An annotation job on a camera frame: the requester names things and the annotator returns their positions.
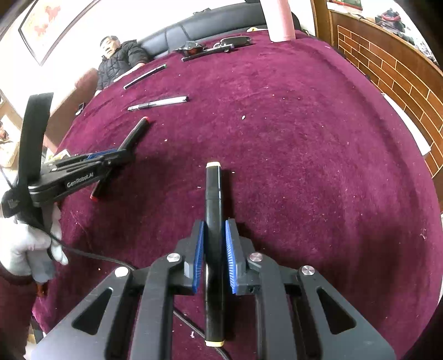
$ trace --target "cord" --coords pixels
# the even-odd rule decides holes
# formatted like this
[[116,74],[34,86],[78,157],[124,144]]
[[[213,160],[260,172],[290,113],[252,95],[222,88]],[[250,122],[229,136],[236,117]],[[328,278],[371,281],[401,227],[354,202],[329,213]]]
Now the cord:
[[[6,182],[9,185],[9,187],[12,188],[12,184],[9,181],[9,179],[6,177],[6,174],[4,173],[3,167],[1,165],[0,165],[0,172],[3,174],[3,177],[5,178]],[[92,254],[92,253],[88,253],[86,251],[74,249],[73,247],[67,246],[63,241],[61,241],[60,239],[55,237],[50,231],[47,231],[45,229],[41,229],[41,230],[43,232],[45,232],[57,244],[59,244],[63,249],[65,249],[65,250],[67,250],[67,251],[69,251],[71,253],[74,253],[74,254],[77,254],[77,255],[80,255],[80,256],[84,256],[86,258],[113,262],[115,264],[125,266],[128,269],[130,269],[131,271],[137,270],[136,267],[134,267],[132,265],[129,265],[126,262],[123,262],[123,261],[120,261],[120,260],[117,260],[117,259],[113,259],[113,258],[109,258],[107,256]],[[205,338],[205,332],[201,328],[199,328],[196,323],[194,323],[191,319],[189,319],[187,316],[185,316],[185,314],[183,314],[180,310],[178,310],[176,307],[174,307],[174,315],[178,319],[180,319],[183,323],[185,323],[187,326],[189,326],[192,330],[194,330],[203,339]],[[222,348],[214,348],[214,350],[220,354],[220,356],[222,357],[223,360],[232,360],[232,358],[229,355],[229,353],[223,347]]]

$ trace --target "sofa cushion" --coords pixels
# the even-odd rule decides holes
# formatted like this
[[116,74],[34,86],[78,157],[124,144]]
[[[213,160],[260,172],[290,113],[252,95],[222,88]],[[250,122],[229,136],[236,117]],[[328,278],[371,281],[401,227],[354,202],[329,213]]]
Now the sofa cushion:
[[[292,14],[294,28],[301,30],[298,18]],[[206,9],[193,16],[165,27],[138,43],[151,58],[159,58],[182,46],[187,40],[205,41],[220,35],[243,32],[250,27],[265,27],[260,3],[241,3]]]

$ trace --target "man's hair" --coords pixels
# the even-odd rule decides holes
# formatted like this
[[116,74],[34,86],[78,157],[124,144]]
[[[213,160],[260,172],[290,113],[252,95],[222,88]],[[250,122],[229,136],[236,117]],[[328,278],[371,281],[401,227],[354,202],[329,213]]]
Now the man's hair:
[[111,40],[117,40],[117,41],[120,41],[116,36],[114,36],[114,35],[111,35],[111,36],[105,36],[102,40],[101,40],[101,42],[100,42],[100,46],[102,45],[102,43],[106,40],[106,39],[111,39]]

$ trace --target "triangular cutout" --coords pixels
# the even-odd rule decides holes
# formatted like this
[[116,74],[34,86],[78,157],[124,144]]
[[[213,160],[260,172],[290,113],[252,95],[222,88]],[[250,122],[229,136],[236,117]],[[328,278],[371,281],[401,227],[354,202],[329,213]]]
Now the triangular cutout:
[[317,294],[331,333],[337,335],[355,327],[355,320],[324,289],[318,288]]
[[103,291],[97,299],[73,321],[72,327],[89,335],[97,334],[112,291],[111,288]]

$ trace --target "purple tablecloth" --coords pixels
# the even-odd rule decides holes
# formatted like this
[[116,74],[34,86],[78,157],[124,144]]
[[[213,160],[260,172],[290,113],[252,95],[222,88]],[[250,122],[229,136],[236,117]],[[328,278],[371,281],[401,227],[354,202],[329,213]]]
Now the purple tablecloth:
[[[173,251],[205,213],[205,165],[229,181],[226,212],[241,235],[279,264],[310,264],[402,356],[434,312],[442,282],[439,206],[406,126],[376,87],[327,44],[301,33],[182,63],[171,54],[105,89],[73,123],[60,149],[117,147],[142,116],[155,121],[136,161],[99,202],[91,187],[62,207],[66,243],[137,267]],[[132,78],[167,69],[128,90]],[[185,104],[130,105],[188,95]],[[45,331],[115,266],[68,254],[34,312]],[[234,359],[254,359],[252,298],[229,306]],[[176,305],[203,325],[202,294]],[[218,359],[174,322],[175,359]]]

